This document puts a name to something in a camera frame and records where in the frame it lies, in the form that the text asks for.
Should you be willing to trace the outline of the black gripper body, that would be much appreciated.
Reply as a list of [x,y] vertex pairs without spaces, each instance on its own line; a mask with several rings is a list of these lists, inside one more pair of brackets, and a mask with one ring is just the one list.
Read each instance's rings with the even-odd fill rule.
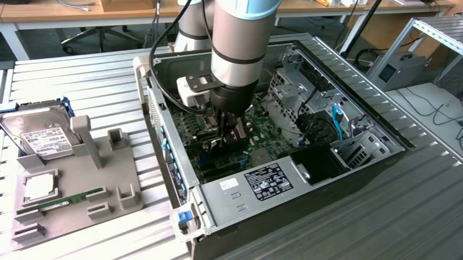
[[257,83],[241,87],[224,85],[210,90],[210,103],[221,112],[241,117],[249,108]]

